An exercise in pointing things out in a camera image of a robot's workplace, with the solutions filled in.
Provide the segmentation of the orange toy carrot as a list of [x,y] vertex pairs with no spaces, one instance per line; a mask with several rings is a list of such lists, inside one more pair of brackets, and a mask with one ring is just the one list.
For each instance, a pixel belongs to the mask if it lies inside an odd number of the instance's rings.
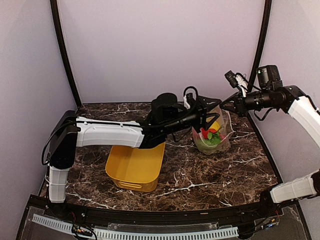
[[220,134],[220,132],[210,132],[209,130],[201,130],[201,134],[204,138],[204,143],[208,146],[215,146],[219,145],[222,140],[223,136]]

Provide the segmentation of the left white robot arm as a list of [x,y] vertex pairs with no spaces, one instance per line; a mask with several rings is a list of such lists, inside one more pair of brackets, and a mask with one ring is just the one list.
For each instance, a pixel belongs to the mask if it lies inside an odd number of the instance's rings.
[[48,166],[48,199],[51,210],[60,218],[71,213],[65,203],[68,173],[75,161],[76,148],[86,146],[125,146],[153,149],[184,129],[197,132],[209,127],[220,116],[212,110],[222,101],[204,96],[183,96],[178,103],[173,93],[162,93],[151,102],[151,111],[143,120],[107,121],[76,116],[68,110],[59,120],[45,144],[42,165]]

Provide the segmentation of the clear zip top bag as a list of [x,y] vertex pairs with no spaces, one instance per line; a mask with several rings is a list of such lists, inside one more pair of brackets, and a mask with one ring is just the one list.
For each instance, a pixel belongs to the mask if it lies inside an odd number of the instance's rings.
[[206,155],[227,151],[231,147],[230,138],[235,132],[228,111],[217,106],[210,113],[217,113],[219,117],[208,130],[201,129],[197,133],[192,128],[192,137],[197,149]]

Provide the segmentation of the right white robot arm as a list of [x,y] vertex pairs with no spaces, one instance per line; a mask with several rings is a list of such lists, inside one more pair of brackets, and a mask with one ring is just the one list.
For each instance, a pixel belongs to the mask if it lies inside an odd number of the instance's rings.
[[312,199],[320,195],[320,165],[308,160],[320,155],[320,110],[310,96],[297,86],[282,86],[275,90],[255,90],[243,96],[238,89],[222,98],[220,108],[238,117],[251,115],[258,126],[270,127],[267,144],[274,151],[283,178],[262,194],[255,205],[255,213],[266,217],[275,204]]

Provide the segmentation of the yellow toy lemon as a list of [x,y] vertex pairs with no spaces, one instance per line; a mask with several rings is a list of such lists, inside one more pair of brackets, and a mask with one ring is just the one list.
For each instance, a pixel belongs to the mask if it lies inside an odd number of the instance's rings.
[[209,131],[212,133],[216,133],[218,131],[221,130],[221,128],[223,127],[223,124],[220,124],[218,121],[215,121],[210,127],[209,127]]

